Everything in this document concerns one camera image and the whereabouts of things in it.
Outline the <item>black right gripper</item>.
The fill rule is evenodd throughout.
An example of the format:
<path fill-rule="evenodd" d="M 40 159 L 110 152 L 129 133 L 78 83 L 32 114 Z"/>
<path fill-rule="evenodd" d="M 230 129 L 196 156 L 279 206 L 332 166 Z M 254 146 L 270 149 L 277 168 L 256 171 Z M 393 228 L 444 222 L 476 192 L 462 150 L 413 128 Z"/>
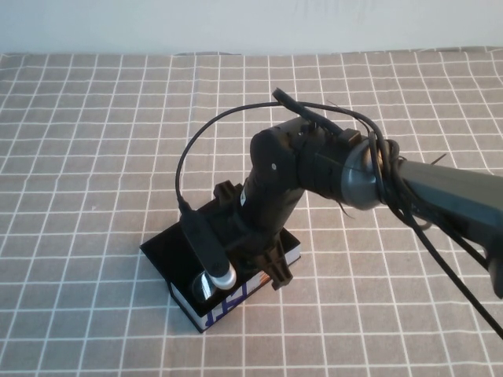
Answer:
<path fill-rule="evenodd" d="M 302 195 L 301 188 L 276 190 L 251 182 L 215 186 L 215 198 L 195 212 L 196 256 L 214 287 L 228 291 L 258 272 L 275 290 L 290 283 L 281 231 Z"/>

